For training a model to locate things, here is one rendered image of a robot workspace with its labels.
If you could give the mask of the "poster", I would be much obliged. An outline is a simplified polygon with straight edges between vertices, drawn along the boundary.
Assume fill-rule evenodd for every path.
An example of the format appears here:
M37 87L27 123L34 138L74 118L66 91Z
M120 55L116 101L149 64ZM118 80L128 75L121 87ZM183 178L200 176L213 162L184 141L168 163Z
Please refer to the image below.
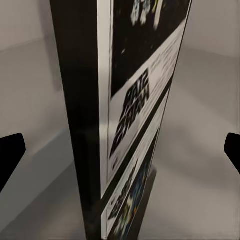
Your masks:
M193 0L50 0L83 218L93 223L176 70Z

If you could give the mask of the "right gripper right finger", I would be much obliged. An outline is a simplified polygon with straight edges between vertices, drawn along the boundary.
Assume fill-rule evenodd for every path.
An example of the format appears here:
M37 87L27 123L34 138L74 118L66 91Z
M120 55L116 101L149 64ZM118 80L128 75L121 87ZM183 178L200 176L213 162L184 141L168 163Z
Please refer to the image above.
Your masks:
M229 133L227 135L224 151L240 173L240 135Z

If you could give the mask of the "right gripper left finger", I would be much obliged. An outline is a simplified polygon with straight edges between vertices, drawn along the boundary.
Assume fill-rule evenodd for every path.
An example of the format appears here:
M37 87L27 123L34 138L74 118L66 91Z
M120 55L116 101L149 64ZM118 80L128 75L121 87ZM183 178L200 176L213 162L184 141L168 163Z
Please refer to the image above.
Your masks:
M0 138L0 193L26 152L22 133Z

